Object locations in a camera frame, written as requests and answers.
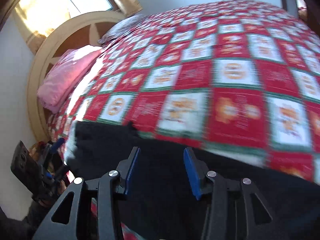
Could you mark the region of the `black pants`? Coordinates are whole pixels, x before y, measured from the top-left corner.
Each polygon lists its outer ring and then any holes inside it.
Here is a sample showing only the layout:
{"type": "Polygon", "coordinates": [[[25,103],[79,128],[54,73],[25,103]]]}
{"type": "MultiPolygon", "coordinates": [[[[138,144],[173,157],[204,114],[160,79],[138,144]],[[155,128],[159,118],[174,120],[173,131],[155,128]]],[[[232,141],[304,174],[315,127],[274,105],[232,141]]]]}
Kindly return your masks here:
{"type": "MultiPolygon", "coordinates": [[[[199,239],[206,205],[194,197],[183,162],[185,146],[142,139],[131,126],[74,121],[64,159],[76,177],[95,179],[140,148],[120,218],[146,239],[199,239]]],[[[228,179],[251,179],[290,239],[319,239],[319,186],[268,168],[196,149],[196,157],[228,179]]]]}

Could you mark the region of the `pink pillow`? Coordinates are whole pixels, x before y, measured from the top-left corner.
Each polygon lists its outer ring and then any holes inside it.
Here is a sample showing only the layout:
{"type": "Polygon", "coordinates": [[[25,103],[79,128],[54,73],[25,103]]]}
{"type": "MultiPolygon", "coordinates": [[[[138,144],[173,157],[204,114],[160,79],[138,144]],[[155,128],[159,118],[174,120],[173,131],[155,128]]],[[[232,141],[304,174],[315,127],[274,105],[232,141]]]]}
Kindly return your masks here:
{"type": "Polygon", "coordinates": [[[91,45],[67,50],[38,88],[37,98],[40,104],[52,113],[58,113],[72,88],[84,77],[101,53],[101,47],[91,45]]]}

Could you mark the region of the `red patchwork bedspread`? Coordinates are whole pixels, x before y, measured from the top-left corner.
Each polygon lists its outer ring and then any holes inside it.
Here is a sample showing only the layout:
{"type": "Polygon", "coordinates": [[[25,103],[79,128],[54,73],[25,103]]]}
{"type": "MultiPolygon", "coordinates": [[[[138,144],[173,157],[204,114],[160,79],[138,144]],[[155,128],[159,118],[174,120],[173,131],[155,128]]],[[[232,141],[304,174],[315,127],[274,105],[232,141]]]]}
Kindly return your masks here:
{"type": "Polygon", "coordinates": [[[125,125],[319,182],[319,36],[274,5],[230,0],[153,14],[108,44],[48,120],[125,125]]]}

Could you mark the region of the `striped grey pillow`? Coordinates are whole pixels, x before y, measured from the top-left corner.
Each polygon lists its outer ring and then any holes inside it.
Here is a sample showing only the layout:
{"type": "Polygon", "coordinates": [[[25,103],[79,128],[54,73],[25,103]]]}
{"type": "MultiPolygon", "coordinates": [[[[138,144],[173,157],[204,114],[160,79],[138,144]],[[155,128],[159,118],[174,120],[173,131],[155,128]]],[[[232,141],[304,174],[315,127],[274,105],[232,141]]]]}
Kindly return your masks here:
{"type": "Polygon", "coordinates": [[[125,18],[124,20],[114,25],[109,31],[107,31],[102,36],[102,38],[98,40],[98,43],[100,45],[103,45],[103,44],[106,44],[107,42],[111,42],[123,36],[125,33],[130,31],[130,29],[132,29],[133,27],[138,25],[140,22],[142,22],[145,18],[146,16],[142,14],[136,14],[128,18],[125,18]]]}

